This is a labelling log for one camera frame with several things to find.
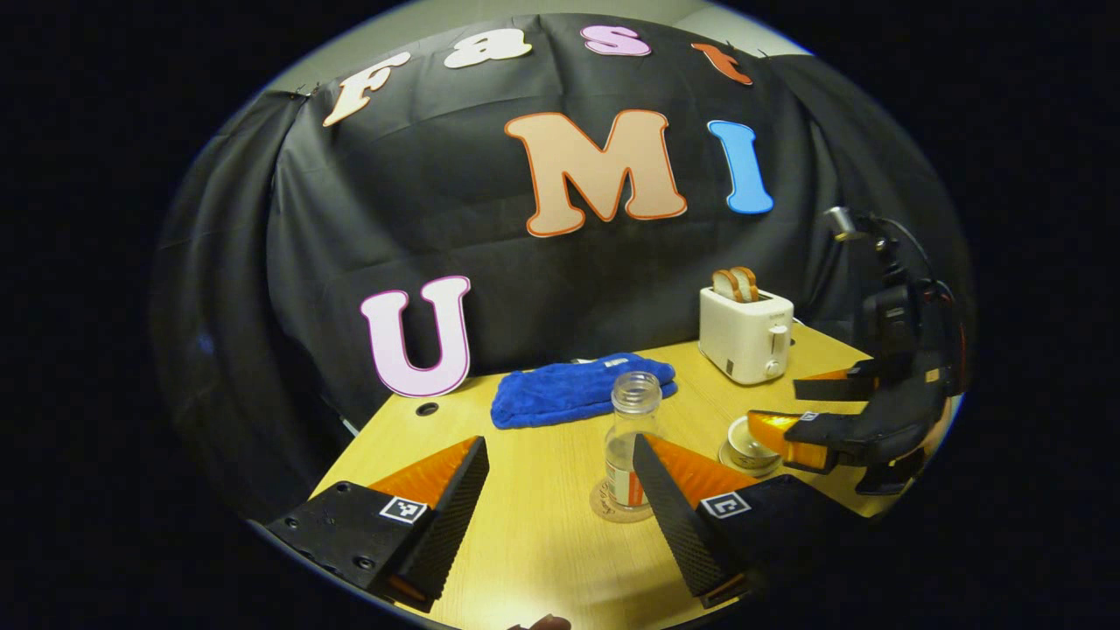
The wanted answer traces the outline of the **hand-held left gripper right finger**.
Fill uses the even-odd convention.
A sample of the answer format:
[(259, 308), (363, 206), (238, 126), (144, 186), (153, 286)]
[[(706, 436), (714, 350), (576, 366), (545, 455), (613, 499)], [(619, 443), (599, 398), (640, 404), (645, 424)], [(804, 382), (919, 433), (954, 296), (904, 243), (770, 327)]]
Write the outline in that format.
[(633, 469), (703, 606), (783, 589), (843, 539), (843, 506), (796, 476), (756, 479), (647, 433), (633, 443)]

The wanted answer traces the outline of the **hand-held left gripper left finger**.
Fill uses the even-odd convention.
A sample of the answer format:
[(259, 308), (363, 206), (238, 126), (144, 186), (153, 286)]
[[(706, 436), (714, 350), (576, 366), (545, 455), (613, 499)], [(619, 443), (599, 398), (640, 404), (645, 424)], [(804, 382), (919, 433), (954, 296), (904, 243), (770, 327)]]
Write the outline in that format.
[(333, 577), (427, 613), (488, 472), (487, 441), (472, 436), (375, 483), (333, 483), (265, 529)]

